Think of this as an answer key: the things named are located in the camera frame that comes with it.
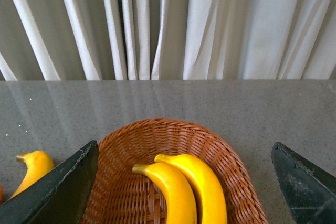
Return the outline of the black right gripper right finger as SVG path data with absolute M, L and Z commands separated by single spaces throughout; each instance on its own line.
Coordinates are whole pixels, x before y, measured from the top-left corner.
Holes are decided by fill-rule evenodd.
M 280 142 L 271 159 L 293 220 L 335 223 L 335 177 Z

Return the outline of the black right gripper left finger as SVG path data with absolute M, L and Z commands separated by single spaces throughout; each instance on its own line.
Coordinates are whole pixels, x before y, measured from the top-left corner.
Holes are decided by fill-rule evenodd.
M 90 141 L 67 160 L 1 205 L 1 223 L 80 223 L 98 169 Z

